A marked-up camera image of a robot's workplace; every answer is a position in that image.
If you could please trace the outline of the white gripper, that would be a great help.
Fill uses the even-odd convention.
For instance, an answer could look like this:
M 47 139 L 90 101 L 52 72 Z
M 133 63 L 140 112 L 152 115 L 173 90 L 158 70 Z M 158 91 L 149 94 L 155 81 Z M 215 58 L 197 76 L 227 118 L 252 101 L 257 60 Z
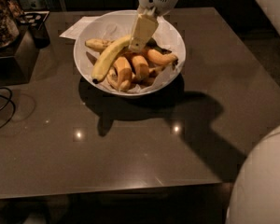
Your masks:
M 140 52 L 146 46 L 159 26 L 155 17 L 167 14 L 178 0 L 138 0 L 138 2 L 139 14 L 133 23 L 129 45 L 132 52 Z

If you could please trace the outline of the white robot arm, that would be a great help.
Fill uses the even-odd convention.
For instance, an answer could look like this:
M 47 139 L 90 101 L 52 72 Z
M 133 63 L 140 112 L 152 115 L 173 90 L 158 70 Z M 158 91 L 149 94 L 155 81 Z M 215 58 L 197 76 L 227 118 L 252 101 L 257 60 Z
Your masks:
M 280 0 L 256 0 L 280 35 Z M 280 224 L 280 126 L 253 148 L 236 178 L 225 224 Z

